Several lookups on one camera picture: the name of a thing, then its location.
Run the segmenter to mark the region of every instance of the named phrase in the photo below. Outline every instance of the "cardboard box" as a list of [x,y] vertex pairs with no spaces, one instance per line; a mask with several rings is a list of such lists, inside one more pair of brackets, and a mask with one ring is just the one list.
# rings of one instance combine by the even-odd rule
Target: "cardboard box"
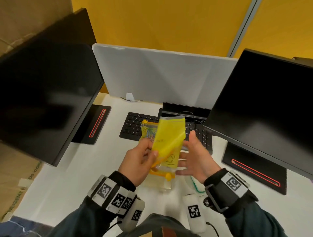
[[[72,12],[71,0],[0,1],[0,56]],[[9,220],[42,165],[0,143],[0,222]]]

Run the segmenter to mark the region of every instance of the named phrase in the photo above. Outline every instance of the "red light strip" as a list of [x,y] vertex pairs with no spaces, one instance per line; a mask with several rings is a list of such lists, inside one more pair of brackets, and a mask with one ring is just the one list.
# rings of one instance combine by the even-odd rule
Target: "red light strip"
[[[249,167],[249,166],[247,166],[247,165],[245,165],[245,164],[243,164],[243,163],[241,163],[241,162],[239,162],[239,161],[237,161],[237,160],[235,160],[235,159],[232,159],[232,163],[235,164],[235,165],[237,165],[237,166],[239,166],[240,168],[243,168],[243,169],[245,169],[246,171],[249,171],[250,173],[252,173],[252,174],[254,174],[254,175],[256,175],[256,176],[258,176],[258,177],[260,177],[260,178],[262,178],[262,179],[264,179],[264,180],[266,180],[267,182],[269,182],[269,183],[271,183],[271,184],[274,184],[274,185],[276,185],[277,187],[280,187],[280,182],[278,182],[278,181],[276,181],[276,180],[274,180],[274,179],[272,179],[272,178],[266,176],[265,174],[262,174],[262,173],[260,173],[259,171],[256,171],[255,169],[252,169],[251,167]],[[270,179],[270,180],[273,180],[273,181],[276,182],[276,183],[271,182],[271,181],[265,179],[264,177],[266,177],[266,178],[268,178],[268,179]]]
[[90,135],[89,135],[90,138],[92,138],[92,137],[94,136],[94,134],[96,133],[97,128],[98,128],[98,126],[99,126],[101,120],[103,119],[103,116],[104,116],[104,114],[105,114],[105,111],[106,111],[105,108],[101,111],[101,113],[100,113],[100,115],[99,115],[99,118],[97,119],[97,121],[96,121],[96,123],[95,123],[95,125],[94,125],[94,128],[92,129],[92,131],[91,131],[91,133],[90,133]]

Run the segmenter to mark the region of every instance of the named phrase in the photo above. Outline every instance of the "yellow wall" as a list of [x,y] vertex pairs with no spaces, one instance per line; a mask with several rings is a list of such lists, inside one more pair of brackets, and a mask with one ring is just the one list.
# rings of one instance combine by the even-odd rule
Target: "yellow wall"
[[98,43],[226,56],[251,0],[72,0]]
[[313,58],[313,1],[262,0],[235,58],[245,48],[287,58]]

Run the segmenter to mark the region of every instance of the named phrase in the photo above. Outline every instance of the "black stand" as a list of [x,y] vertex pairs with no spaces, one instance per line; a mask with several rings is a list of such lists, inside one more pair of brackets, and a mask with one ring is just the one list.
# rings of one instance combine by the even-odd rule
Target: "black stand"
[[230,142],[227,144],[222,162],[286,195],[286,168]]
[[94,145],[110,110],[110,106],[93,104],[73,137],[72,142]]

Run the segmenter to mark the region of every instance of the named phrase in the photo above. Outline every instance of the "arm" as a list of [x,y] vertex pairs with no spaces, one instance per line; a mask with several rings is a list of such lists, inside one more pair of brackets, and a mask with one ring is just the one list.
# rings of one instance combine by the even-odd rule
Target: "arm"
[[[117,185],[134,192],[149,173],[157,152],[151,152],[152,142],[143,139],[132,150],[127,151],[118,171],[114,171],[109,178]],[[102,237],[110,222],[117,216],[96,204],[90,197],[86,197],[80,207],[70,213],[49,233],[49,237],[90,236]]]
[[[184,146],[188,147],[189,153],[181,153],[180,158],[184,160],[179,161],[178,166],[186,169],[176,171],[176,174],[192,175],[200,183],[208,186],[216,185],[228,172],[216,164],[194,131],[190,132],[189,142],[184,141]],[[262,210],[255,202],[256,199],[244,195],[223,213],[233,236],[286,236],[278,221]]]

